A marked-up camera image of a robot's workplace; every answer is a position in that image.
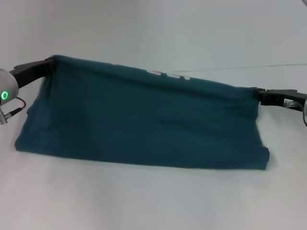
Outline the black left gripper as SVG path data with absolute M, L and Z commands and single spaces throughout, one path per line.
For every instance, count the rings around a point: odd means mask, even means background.
M 10 74 L 17 81 L 18 88 L 22 88 L 35 80 L 49 76 L 49 73 L 56 73 L 57 62 L 53 57 L 45 60 L 30 62 L 14 67 Z

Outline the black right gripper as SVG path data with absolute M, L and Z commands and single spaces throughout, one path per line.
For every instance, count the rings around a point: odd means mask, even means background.
M 306 111 L 307 95 L 297 90 L 253 90 L 253 98 L 265 106 L 279 106 L 300 112 Z

